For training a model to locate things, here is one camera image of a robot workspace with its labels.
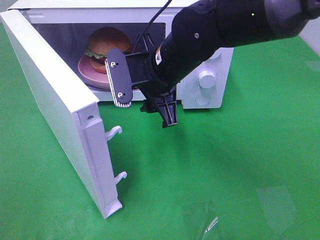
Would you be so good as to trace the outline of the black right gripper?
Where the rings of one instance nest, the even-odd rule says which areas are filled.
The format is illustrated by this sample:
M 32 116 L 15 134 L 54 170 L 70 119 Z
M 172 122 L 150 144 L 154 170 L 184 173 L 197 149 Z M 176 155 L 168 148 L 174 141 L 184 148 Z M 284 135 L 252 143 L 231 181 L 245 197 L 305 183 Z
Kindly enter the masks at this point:
M 133 88 L 138 88 L 145 97 L 141 112 L 159 113 L 162 127 L 171 127 L 177 119 L 177 85 L 165 82 L 154 70 L 153 56 L 149 51 L 156 48 L 152 35 L 140 34 L 136 53 L 126 56 L 118 48 L 111 49 L 105 67 L 113 103 L 116 107 L 128 108 L 133 99 Z

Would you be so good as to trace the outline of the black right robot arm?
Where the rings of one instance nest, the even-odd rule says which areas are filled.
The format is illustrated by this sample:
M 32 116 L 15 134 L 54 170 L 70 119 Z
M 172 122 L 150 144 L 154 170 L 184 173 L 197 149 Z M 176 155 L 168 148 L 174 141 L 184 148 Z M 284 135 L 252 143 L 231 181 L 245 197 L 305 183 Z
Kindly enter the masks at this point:
M 219 48 L 292 38 L 319 15 L 317 0 L 199 0 L 175 15 L 162 43 L 143 52 L 108 52 L 113 102 L 129 107 L 138 88 L 142 112 L 159 113 L 163 127 L 176 125 L 177 84 Z

